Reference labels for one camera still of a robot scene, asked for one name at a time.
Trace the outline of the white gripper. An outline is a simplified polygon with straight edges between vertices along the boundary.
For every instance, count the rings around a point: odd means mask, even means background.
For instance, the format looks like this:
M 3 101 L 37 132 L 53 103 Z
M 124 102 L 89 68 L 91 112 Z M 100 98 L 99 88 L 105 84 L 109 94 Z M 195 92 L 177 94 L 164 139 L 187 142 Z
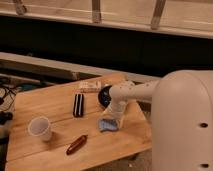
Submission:
M 116 119 L 118 129 L 123 127 L 124 113 L 127 106 L 126 101 L 115 101 L 112 100 L 105 111 L 101 114 L 99 121 L 110 120 L 111 117 Z

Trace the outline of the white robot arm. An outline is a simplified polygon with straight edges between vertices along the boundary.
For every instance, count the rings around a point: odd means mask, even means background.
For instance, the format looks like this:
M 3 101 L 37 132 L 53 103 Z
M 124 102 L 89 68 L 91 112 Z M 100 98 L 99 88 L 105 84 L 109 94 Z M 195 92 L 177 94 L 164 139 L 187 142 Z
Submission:
M 152 171 L 213 171 L 213 70 L 178 70 L 109 89 L 104 115 L 123 124 L 130 100 L 149 101 Z

